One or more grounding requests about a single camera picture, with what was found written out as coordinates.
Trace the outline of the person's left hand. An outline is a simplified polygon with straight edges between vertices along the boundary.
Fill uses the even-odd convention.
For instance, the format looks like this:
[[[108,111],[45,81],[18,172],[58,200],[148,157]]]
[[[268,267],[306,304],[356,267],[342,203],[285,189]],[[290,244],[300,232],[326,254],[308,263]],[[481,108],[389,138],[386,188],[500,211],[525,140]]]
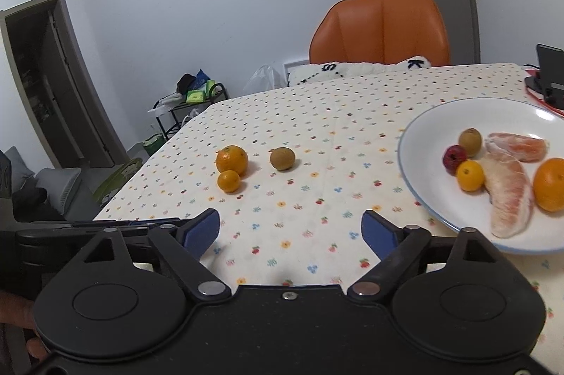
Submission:
[[[35,330],[33,302],[15,294],[2,291],[0,294],[1,324],[14,325],[22,329]],[[26,343],[28,353],[37,360],[44,361],[48,352],[38,337]]]

